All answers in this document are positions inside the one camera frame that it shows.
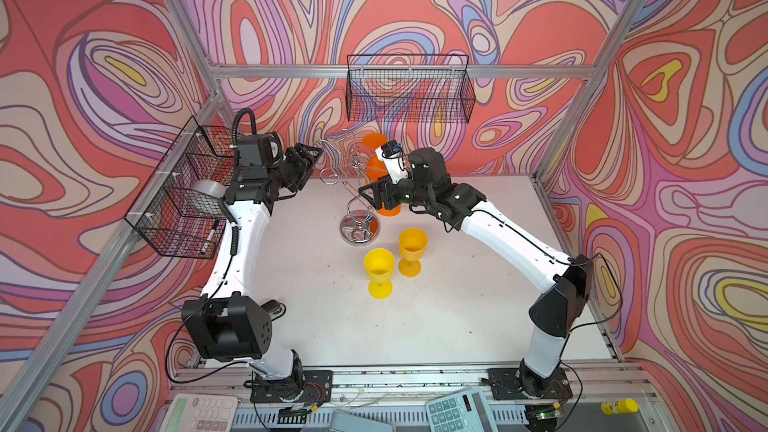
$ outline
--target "colorful wall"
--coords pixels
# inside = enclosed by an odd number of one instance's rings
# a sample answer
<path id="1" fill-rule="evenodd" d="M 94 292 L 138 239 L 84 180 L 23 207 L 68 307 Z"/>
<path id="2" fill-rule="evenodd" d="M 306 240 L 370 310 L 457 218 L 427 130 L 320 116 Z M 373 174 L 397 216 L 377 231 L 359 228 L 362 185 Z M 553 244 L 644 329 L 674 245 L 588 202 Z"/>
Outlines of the colorful wall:
<path id="1" fill-rule="evenodd" d="M 682 430 L 768 430 L 767 30 L 768 0 L 649 0 L 546 181 Z"/>
<path id="2" fill-rule="evenodd" d="M 0 0 L 0 393 L 205 99 L 162 0 Z M 146 430 L 210 266 L 139 244 L 26 430 Z"/>
<path id="3" fill-rule="evenodd" d="M 335 64 L 350 53 L 468 53 L 474 64 L 591 64 L 626 0 L 186 0 L 213 62 Z M 435 147 L 454 174 L 530 173 L 577 81 L 476 80 L 466 124 L 354 124 L 345 80 L 232 79 L 236 110 L 289 142 L 339 142 L 343 129 Z M 325 158 L 338 163 L 329 154 Z"/>

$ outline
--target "yellow goblet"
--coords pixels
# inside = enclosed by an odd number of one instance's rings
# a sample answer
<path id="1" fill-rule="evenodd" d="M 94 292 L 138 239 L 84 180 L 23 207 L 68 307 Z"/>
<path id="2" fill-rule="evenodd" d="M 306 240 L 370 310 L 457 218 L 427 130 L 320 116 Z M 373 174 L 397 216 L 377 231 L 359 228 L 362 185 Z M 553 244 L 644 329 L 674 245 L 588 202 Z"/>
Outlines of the yellow goblet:
<path id="1" fill-rule="evenodd" d="M 424 256 L 427 249 L 427 234 L 417 228 L 409 228 L 400 234 L 400 254 L 402 260 L 398 265 L 401 274 L 406 277 L 415 277 L 422 271 L 419 259 Z"/>
<path id="2" fill-rule="evenodd" d="M 395 271 L 395 256 L 385 248 L 374 248 L 363 261 L 371 283 L 368 292 L 375 298 L 387 298 L 392 293 L 392 273 Z"/>

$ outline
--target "black mesh basket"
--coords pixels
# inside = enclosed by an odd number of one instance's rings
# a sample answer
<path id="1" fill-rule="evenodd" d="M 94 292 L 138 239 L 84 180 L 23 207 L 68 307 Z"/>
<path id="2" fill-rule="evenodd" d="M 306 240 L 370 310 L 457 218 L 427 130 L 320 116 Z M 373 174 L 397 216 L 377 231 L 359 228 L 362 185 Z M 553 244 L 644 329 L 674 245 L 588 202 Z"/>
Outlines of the black mesh basket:
<path id="1" fill-rule="evenodd" d="M 354 122 L 469 122 L 475 89 L 466 54 L 353 54 L 346 118 Z"/>
<path id="2" fill-rule="evenodd" d="M 201 179 L 223 186 L 232 182 L 231 143 L 227 128 L 197 126 L 159 192 L 139 220 L 131 223 L 158 254 L 186 258 L 213 258 L 216 254 L 226 218 L 217 198 L 193 187 Z"/>

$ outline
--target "round chrome base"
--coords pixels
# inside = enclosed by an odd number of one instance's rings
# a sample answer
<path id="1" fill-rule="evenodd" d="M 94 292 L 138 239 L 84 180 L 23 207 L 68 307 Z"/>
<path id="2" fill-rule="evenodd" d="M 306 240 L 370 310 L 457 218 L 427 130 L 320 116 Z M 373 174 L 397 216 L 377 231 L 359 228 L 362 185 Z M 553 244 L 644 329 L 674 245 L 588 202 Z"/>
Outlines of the round chrome base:
<path id="1" fill-rule="evenodd" d="M 344 242 L 368 245 L 379 236 L 379 219 L 367 210 L 353 210 L 341 219 L 339 229 Z"/>

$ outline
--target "robotic arm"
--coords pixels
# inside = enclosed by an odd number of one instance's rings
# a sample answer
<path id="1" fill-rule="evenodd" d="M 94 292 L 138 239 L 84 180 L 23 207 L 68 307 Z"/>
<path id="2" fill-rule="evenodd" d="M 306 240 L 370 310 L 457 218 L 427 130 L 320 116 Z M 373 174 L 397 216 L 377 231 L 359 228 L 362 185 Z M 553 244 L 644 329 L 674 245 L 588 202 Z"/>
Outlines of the robotic arm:
<path id="1" fill-rule="evenodd" d="M 250 114 L 252 135 L 239 136 L 240 119 L 245 114 Z M 253 277 L 274 203 L 304 188 L 322 149 L 297 143 L 283 152 L 278 135 L 256 133 L 255 123 L 250 109 L 239 111 L 235 117 L 233 179 L 218 199 L 230 226 L 224 231 L 214 270 L 200 298 L 186 301 L 181 317 L 201 357 L 245 362 L 263 380 L 282 384 L 287 390 L 300 390 L 303 376 L 296 352 L 270 346 L 272 317 L 281 304 L 255 303 Z M 293 194 L 281 196 L 282 188 Z"/>
<path id="2" fill-rule="evenodd" d="M 571 259 L 554 250 L 506 218 L 474 187 L 452 183 L 445 160 L 435 149 L 411 152 L 408 167 L 394 140 L 376 154 L 389 175 L 360 188 L 371 206 L 389 210 L 403 203 L 414 213 L 434 216 L 448 232 L 460 230 L 487 244 L 542 293 L 528 310 L 536 328 L 518 372 L 521 392 L 540 398 L 551 387 L 568 332 L 587 303 L 593 274 L 590 259 L 581 254 Z"/>

